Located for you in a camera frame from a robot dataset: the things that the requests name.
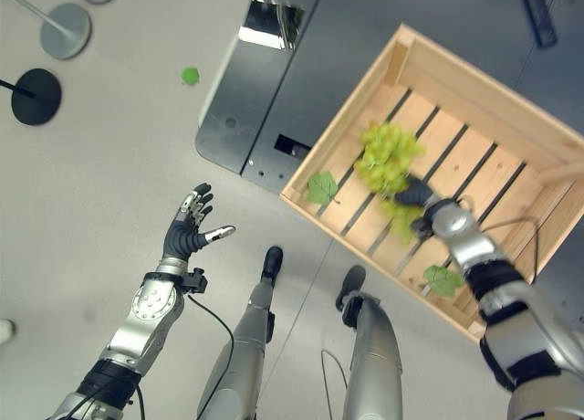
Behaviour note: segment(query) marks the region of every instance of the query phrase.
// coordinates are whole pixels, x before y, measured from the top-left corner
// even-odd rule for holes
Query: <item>green grapes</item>
[[[385,198],[381,208],[391,221],[391,231],[408,245],[413,238],[410,223],[422,214],[422,209],[396,203],[392,196],[408,188],[410,166],[424,148],[397,123],[371,123],[360,134],[360,140],[365,151],[354,169],[373,193]]]

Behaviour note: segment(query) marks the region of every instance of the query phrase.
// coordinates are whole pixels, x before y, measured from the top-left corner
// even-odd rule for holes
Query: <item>wooden crate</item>
[[[539,268],[584,213],[584,138],[401,26],[282,191],[298,212],[477,340],[485,327],[468,288],[458,289],[453,299],[423,288],[424,270],[447,261],[444,245],[435,238],[421,247],[400,244],[380,209],[381,198],[353,172],[362,152],[359,133],[371,121],[384,120],[415,132],[425,145],[412,172],[442,195],[472,199],[482,226],[537,218]],[[307,201],[308,179],[323,171],[339,183],[339,204],[326,208]],[[534,227],[515,224],[491,236],[533,278]]]

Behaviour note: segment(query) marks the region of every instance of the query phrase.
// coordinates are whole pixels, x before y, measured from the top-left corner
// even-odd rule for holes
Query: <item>robotic arm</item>
[[[126,320],[51,420],[122,418],[123,408],[183,312],[183,295],[204,292],[207,281],[203,270],[188,272],[190,255],[235,231],[234,226],[223,226],[199,233],[199,225],[213,209],[207,206],[213,199],[210,191],[209,184],[200,184],[186,196],[164,238],[158,267],[144,276]]]
[[[486,322],[480,348],[496,380],[512,392],[507,419],[584,418],[584,340],[515,270],[454,199],[412,178],[398,202],[425,209],[424,221],[448,247]]]

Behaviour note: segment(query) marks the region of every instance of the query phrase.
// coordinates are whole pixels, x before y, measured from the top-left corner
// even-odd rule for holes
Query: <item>floor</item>
[[[31,0],[41,9],[64,1]],[[201,181],[214,186],[209,228],[237,233],[192,258],[210,285],[202,301],[234,326],[265,250],[285,262],[273,309],[258,418],[328,418],[324,346],[349,366],[353,335],[333,300],[357,259],[277,197],[210,164],[193,148],[196,121],[241,23],[247,0],[115,0],[85,5],[89,45],[70,61],[47,56],[38,21],[0,0],[0,74],[52,70],[64,91],[50,123],[18,124],[3,92],[0,112],[0,316],[19,333],[0,348],[0,418],[46,418],[74,390],[125,316],[142,275],[161,254],[174,209]],[[195,65],[202,81],[184,86]],[[391,316],[404,364],[405,418],[506,417],[508,396],[476,346],[372,268],[365,289]],[[149,418],[193,418],[226,336],[187,306],[143,381]],[[338,372],[328,368],[333,411]],[[139,418],[136,405],[125,418]]]

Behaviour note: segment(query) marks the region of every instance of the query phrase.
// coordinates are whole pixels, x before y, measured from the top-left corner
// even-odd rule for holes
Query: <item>black cable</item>
[[[225,366],[223,372],[219,376],[219,379],[217,380],[217,383],[215,384],[215,386],[213,387],[213,390],[209,394],[209,397],[207,397],[207,400],[205,401],[205,403],[203,405],[203,408],[201,409],[201,412],[197,415],[197,419],[196,420],[200,420],[201,417],[203,416],[204,410],[207,408],[207,405],[211,402],[211,399],[213,398],[213,396],[215,394],[215,391],[217,391],[217,388],[219,387],[219,383],[221,383],[221,381],[223,380],[223,378],[227,374],[227,371],[229,370],[229,365],[231,365],[231,358],[234,355],[235,340],[234,340],[234,335],[231,332],[231,330],[227,327],[227,324],[225,324],[224,321],[221,320],[221,318],[219,318],[212,310],[210,310],[209,308],[205,307],[203,304],[201,304],[200,302],[198,302],[196,299],[194,299],[190,295],[187,295],[187,298],[190,301],[192,301],[194,304],[196,304],[198,307],[200,307],[201,309],[203,309],[205,312],[207,312],[209,315],[211,315],[213,318],[215,318],[219,322],[219,324],[221,324],[225,328],[225,330],[227,331],[227,333],[229,333],[229,338],[231,339],[231,348],[229,349],[229,357],[227,359],[227,365]]]
[[[73,418],[73,414],[75,414],[81,408],[81,406],[83,406],[84,404],[86,404],[89,400],[93,399],[96,395],[98,395],[99,393],[101,393],[108,386],[110,386],[113,383],[116,383],[118,381],[119,381],[119,379],[114,379],[114,380],[108,381],[108,382],[104,383],[101,387],[99,387],[97,390],[95,390],[93,393],[85,396],[85,398],[83,400],[81,400],[81,402],[79,402],[78,404],[76,404],[73,407],[73,409],[71,409],[71,411],[69,411],[69,414],[67,414],[67,416],[63,420],[71,420]],[[141,391],[139,385],[136,385],[136,392],[138,393],[138,402],[140,403],[140,419],[141,420],[146,420],[146,411],[144,409],[144,398],[142,396],[142,391]],[[91,404],[89,405],[89,407],[91,407],[94,403],[95,403],[95,400],[93,402],[91,402]]]
[[[136,394],[138,394],[138,404],[140,405],[140,419],[146,420],[146,408],[144,408],[144,397],[139,385],[136,385]]]
[[[328,417],[332,420],[332,408],[330,407],[330,395],[329,395],[329,383],[327,382],[327,371],[325,370],[325,353],[330,356],[339,367],[340,373],[343,376],[343,383],[345,384],[345,389],[348,387],[347,385],[347,377],[345,376],[345,371],[343,370],[342,365],[340,365],[340,361],[331,351],[327,349],[322,349],[320,351],[320,366],[322,367],[322,378],[325,381],[325,393],[327,395],[327,406],[328,406]]]
[[[518,224],[520,222],[528,222],[533,226],[534,229],[534,256],[533,256],[533,280],[531,284],[533,285],[537,280],[537,272],[539,271],[539,222],[533,216],[521,216],[515,219],[511,219],[508,221],[499,222],[498,224],[494,224],[492,226],[488,226],[483,229],[483,231],[493,230],[495,228],[499,228],[501,226],[510,226],[513,224]]]

